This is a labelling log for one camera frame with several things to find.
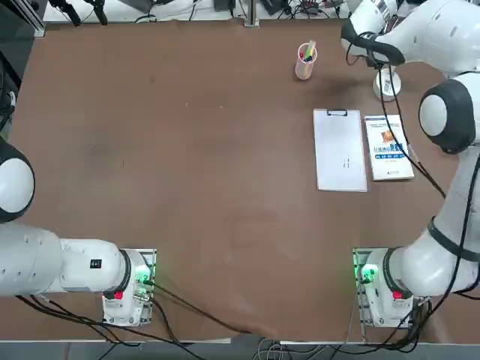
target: clipboard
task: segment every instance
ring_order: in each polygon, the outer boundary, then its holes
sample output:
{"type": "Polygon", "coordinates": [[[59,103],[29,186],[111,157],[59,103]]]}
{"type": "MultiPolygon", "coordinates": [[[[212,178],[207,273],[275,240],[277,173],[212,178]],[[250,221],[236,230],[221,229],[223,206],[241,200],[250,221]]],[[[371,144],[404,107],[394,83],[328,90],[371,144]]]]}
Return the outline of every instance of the clipboard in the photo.
{"type": "Polygon", "coordinates": [[[315,109],[313,135],[318,190],[366,192],[360,111],[315,109]]]}

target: robotic arm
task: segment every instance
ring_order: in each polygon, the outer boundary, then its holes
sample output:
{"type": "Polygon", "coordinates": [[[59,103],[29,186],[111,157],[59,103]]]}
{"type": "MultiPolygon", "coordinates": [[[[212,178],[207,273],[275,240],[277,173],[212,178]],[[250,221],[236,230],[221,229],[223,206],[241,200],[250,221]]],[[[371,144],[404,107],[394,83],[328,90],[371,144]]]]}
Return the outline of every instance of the robotic arm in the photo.
{"type": "Polygon", "coordinates": [[[35,176],[27,158],[1,137],[0,154],[0,296],[103,293],[103,321],[150,323],[152,291],[143,281],[153,281],[155,251],[11,223],[32,203],[35,176]]]}
{"type": "Polygon", "coordinates": [[[413,244],[371,252],[361,272],[374,326],[398,326],[414,296],[441,296],[461,261],[451,291],[476,284],[480,263],[480,180],[460,252],[470,180],[480,155],[480,7],[463,0],[428,0],[399,26],[379,35],[400,6],[364,0],[341,32],[342,46],[369,65],[425,62],[450,77],[428,90],[418,117],[425,135],[460,164],[440,213],[413,244]]]}

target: pen holder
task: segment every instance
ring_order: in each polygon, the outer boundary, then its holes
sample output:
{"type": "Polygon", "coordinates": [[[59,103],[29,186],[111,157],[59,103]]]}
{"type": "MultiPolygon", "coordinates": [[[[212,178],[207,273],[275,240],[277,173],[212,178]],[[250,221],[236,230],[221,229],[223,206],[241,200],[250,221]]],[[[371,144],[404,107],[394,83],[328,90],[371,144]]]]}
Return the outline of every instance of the pen holder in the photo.
{"type": "Polygon", "coordinates": [[[297,63],[295,65],[295,74],[300,80],[309,79],[312,70],[314,69],[315,60],[317,60],[317,48],[313,49],[312,59],[305,61],[305,52],[307,51],[308,43],[300,45],[297,51],[297,63]]]}

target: brown tabletop surface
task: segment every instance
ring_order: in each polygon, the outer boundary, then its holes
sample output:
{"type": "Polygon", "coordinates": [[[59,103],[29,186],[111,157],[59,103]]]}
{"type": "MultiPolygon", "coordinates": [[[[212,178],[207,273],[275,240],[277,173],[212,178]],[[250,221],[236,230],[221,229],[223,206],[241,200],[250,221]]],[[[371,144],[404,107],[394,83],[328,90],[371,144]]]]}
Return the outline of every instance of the brown tabletop surface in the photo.
{"type": "MultiPolygon", "coordinates": [[[[353,305],[354,247],[407,245],[443,201],[417,173],[367,193],[317,190],[315,108],[379,115],[374,70],[348,67],[342,22],[166,22],[51,29],[34,42],[11,142],[36,172],[23,223],[61,237],[158,249],[165,287],[222,320],[289,340],[342,341],[353,305]],[[295,79],[299,44],[318,59],[295,79]]],[[[399,69],[406,131],[448,188],[458,159],[422,134],[419,101],[441,75],[399,69]]],[[[393,104],[390,113],[397,113],[393,104]]],[[[99,295],[57,296],[101,318],[99,295]]],[[[177,337],[233,335],[164,301],[177,337]]],[[[1,339],[95,339],[81,325],[1,299],[1,339]]],[[[425,341],[480,343],[477,304],[451,296],[425,341]]],[[[360,340],[355,309],[350,341],[360,340]]],[[[166,336],[159,316],[145,328],[166,336]]],[[[386,331],[369,331],[370,340],[386,331]]]]}

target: book cover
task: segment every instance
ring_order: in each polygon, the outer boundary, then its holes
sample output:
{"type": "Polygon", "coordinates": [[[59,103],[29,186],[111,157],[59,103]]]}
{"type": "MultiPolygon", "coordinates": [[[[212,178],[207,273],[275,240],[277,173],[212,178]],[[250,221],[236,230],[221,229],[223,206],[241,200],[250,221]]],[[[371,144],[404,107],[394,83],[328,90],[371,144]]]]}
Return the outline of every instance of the book cover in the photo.
{"type": "Polygon", "coordinates": [[[411,179],[412,164],[400,149],[401,147],[408,154],[400,116],[388,115],[388,121],[398,144],[389,130],[385,116],[365,116],[373,180],[411,179]]]}

